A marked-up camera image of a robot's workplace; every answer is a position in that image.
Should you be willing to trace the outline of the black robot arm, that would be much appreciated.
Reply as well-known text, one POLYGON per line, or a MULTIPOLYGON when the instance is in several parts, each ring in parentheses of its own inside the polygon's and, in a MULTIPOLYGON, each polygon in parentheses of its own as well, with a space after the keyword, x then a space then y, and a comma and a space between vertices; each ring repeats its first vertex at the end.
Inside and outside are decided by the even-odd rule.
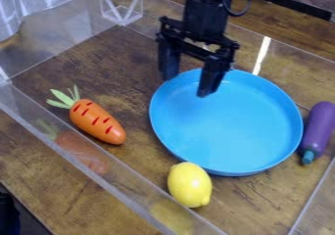
POLYGON ((185 0, 180 21, 160 17, 157 33, 159 71, 163 80, 179 73, 180 55, 204 62, 197 96, 205 97, 219 89, 231 70, 239 44, 224 36, 232 0, 185 0))

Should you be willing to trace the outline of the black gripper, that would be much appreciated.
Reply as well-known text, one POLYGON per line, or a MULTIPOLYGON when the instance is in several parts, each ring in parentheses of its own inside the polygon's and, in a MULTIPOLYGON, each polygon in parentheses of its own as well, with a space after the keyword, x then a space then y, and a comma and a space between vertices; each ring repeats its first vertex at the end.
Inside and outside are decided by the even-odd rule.
POLYGON ((239 45, 224 36, 232 0, 185 0, 181 20, 160 17, 157 33, 159 71, 163 80, 177 76, 180 55, 204 62, 196 95, 207 97, 220 87, 231 70, 239 45))

